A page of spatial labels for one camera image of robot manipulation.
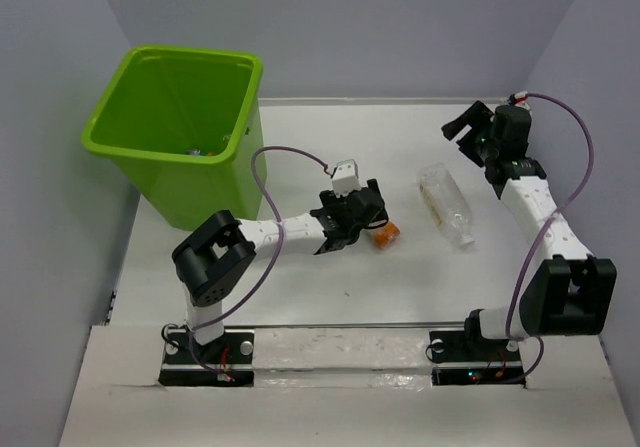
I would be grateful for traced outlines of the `orange drink bottle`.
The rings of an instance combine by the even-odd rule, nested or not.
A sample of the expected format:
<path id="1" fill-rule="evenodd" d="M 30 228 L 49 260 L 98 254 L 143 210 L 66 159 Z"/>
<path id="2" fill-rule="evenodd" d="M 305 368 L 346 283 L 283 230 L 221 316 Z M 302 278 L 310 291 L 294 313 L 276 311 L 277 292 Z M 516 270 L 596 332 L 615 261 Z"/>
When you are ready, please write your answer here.
<path id="1" fill-rule="evenodd" d="M 391 221 L 368 231 L 373 245 L 381 250 L 391 246 L 400 236 L 399 228 Z"/>

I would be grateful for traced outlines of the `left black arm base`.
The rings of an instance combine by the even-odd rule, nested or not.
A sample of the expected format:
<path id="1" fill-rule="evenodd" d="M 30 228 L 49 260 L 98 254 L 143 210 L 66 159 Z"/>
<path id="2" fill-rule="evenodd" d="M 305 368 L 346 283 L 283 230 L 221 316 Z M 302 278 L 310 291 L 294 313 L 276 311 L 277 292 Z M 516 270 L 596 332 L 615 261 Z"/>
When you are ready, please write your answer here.
<path id="1" fill-rule="evenodd" d="M 227 329 L 217 340 L 191 343 L 185 326 L 166 324 L 158 381 L 165 387 L 251 387 L 255 332 Z"/>

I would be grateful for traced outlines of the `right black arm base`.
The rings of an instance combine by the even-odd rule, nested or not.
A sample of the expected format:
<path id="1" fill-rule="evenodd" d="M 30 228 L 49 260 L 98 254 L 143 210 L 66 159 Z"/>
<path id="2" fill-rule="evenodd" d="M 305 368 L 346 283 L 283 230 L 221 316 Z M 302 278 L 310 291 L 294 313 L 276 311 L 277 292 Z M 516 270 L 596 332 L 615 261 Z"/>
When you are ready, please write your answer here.
<path id="1" fill-rule="evenodd" d="M 520 353 L 508 350 L 506 340 L 471 341 L 463 330 L 436 330 L 425 356 L 434 386 L 524 384 Z"/>

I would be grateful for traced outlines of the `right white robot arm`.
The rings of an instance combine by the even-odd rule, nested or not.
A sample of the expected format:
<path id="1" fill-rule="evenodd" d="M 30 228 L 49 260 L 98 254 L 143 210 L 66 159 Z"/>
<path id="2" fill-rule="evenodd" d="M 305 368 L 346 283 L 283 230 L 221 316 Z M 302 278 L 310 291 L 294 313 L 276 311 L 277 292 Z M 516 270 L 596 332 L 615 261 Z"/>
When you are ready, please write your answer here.
<path id="1" fill-rule="evenodd" d="M 441 129 L 483 169 L 529 246 L 509 304 L 476 309 L 465 321 L 460 346 L 473 359 L 486 357 L 497 340 L 600 334 L 617 278 L 614 263 L 596 257 L 564 217 L 576 197 L 556 203 L 546 171 L 528 154 L 529 97 L 514 94 L 494 109 L 475 101 Z"/>

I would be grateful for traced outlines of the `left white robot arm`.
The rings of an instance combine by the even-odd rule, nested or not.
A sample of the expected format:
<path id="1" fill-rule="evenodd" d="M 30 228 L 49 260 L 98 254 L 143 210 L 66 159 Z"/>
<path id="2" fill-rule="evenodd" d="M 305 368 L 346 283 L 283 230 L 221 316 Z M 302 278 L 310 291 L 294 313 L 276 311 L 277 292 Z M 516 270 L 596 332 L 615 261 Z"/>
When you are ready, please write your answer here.
<path id="1" fill-rule="evenodd" d="M 269 273 L 280 256 L 340 251 L 362 231 L 389 221 L 375 178 L 345 196 L 325 190 L 319 198 L 320 208 L 280 222 L 238 219 L 221 210 L 174 249 L 171 258 L 187 299 L 186 348 L 195 359 L 209 362 L 219 355 L 223 301 L 252 263 L 267 259 Z"/>

